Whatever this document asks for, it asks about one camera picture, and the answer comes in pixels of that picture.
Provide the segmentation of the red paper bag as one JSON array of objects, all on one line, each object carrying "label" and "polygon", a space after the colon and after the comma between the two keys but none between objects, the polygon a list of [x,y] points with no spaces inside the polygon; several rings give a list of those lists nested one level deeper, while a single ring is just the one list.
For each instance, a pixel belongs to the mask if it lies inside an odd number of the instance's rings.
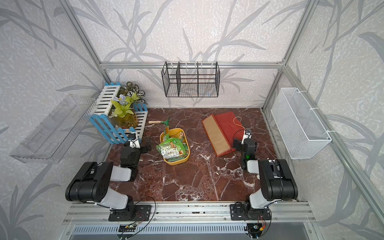
[{"label": "red paper bag", "polygon": [[210,115],[202,120],[203,127],[217,157],[231,152],[233,139],[241,140],[245,128],[233,112]]}]

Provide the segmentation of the green condiment packet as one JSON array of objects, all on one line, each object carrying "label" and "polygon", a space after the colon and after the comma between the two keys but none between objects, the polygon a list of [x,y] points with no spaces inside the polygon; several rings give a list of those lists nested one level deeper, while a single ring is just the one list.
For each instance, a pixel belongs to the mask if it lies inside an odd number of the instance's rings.
[{"label": "green condiment packet", "polygon": [[179,138],[165,140],[156,149],[169,163],[182,160],[188,155],[188,147]]}]

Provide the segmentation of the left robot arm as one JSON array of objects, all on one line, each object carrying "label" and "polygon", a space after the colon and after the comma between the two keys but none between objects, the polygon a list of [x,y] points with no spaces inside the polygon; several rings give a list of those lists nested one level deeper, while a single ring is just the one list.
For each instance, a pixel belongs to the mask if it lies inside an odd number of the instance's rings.
[{"label": "left robot arm", "polygon": [[129,140],[121,151],[121,165],[115,166],[112,162],[85,162],[68,185],[65,197],[69,202],[94,203],[108,208],[110,222],[133,221],[148,222],[150,220],[151,206],[137,205],[132,196],[121,194],[110,188],[110,182],[134,182],[139,169],[141,154],[152,150],[151,141],[145,138],[139,141]]}]

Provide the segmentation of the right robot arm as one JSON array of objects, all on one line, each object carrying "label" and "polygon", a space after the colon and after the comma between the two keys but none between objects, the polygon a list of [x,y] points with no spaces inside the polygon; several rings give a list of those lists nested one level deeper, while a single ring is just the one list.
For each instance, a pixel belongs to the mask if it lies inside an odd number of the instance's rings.
[{"label": "right robot arm", "polygon": [[231,220],[272,220],[270,205],[295,200],[298,187],[285,159],[256,158],[257,143],[247,129],[243,138],[233,138],[232,147],[241,153],[241,167],[260,180],[260,189],[246,197],[244,203],[230,205]]}]

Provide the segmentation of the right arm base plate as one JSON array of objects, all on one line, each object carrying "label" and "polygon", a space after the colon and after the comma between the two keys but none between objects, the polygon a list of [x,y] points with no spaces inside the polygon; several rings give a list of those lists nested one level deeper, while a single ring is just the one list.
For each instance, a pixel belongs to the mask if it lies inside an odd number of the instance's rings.
[{"label": "right arm base plate", "polygon": [[231,220],[233,221],[246,221],[246,220],[265,220],[272,219],[270,209],[261,208],[253,209],[248,205],[240,202],[230,205]]}]

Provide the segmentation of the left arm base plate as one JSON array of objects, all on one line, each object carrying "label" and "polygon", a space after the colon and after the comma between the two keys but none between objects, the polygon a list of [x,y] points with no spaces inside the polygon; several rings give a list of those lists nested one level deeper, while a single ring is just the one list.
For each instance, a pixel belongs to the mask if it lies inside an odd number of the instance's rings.
[{"label": "left arm base plate", "polygon": [[112,210],[109,222],[147,222],[151,215],[151,205],[136,205],[124,210]]}]

